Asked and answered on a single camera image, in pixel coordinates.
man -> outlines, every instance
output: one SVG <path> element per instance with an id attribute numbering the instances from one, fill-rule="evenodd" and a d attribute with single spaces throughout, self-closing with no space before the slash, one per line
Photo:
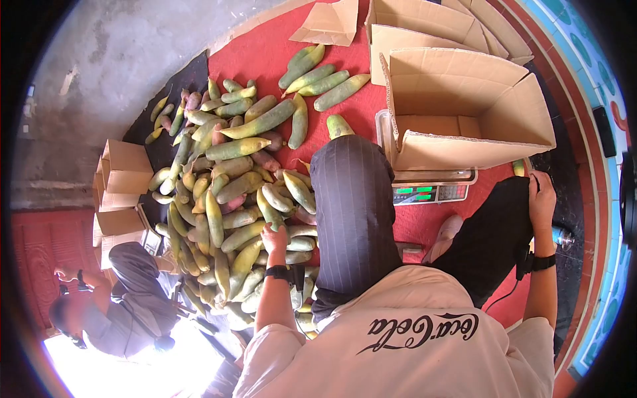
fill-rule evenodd
<path id="1" fill-rule="evenodd" d="M 114 246 L 109 259 L 118 279 L 112 291 L 100 273 L 55 269 L 61 281 L 83 281 L 93 292 L 58 297 L 49 308 L 51 323 L 76 346 L 86 348 L 84 331 L 92 346 L 118 357 L 130 357 L 153 344 L 161 350 L 172 348 L 170 330 L 177 323 L 177 309 L 167 294 L 176 282 L 175 275 L 168 275 L 175 273 L 174 262 L 151 256 L 137 242 Z"/>
<path id="2" fill-rule="evenodd" d="M 336 138 L 312 158 L 321 259 L 312 311 L 298 333 L 284 228 L 269 252 L 255 336 L 238 397 L 550 397 L 557 284 L 547 174 L 512 177 L 476 213 L 443 225 L 428 263 L 404 266 L 394 243 L 393 172 L 380 148 Z M 509 333 L 480 310 L 535 236 L 523 322 Z"/>

sunlight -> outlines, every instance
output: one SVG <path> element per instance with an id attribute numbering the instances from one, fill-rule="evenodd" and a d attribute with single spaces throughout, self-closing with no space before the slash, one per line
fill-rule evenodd
<path id="1" fill-rule="evenodd" d="M 76 398 L 189 397 L 201 395 L 223 358 L 195 328 L 181 320 L 172 330 L 175 347 L 148 347 L 121 359 L 91 347 L 80 350 L 66 336 L 44 341 L 55 370 Z"/>

white t-shirt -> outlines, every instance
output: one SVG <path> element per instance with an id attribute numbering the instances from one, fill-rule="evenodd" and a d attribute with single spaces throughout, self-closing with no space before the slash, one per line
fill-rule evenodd
<path id="1" fill-rule="evenodd" d="M 551 397 L 553 329 L 508 334 L 452 276 L 403 266 L 319 323 L 306 341 L 273 324 L 245 351 L 237 397 Z"/>

black pants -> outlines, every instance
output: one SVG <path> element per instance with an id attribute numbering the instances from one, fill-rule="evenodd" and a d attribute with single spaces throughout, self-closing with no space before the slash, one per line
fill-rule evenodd
<path id="1" fill-rule="evenodd" d="M 320 242 L 312 312 L 318 322 L 403 263 L 392 229 L 394 173 L 380 147 L 360 136 L 343 136 L 317 151 L 311 164 Z M 481 308 L 526 253 L 532 236 L 529 178 L 507 178 L 428 266 L 456 278 Z"/>

digital scale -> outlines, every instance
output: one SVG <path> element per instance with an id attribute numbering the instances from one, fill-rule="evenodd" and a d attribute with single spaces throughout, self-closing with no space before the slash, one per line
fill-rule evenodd
<path id="1" fill-rule="evenodd" d="M 377 142 L 390 164 L 396 154 L 389 111 L 376 114 Z M 394 206 L 458 202 L 467 199 L 469 186 L 478 179 L 476 169 L 394 171 L 392 183 Z"/>

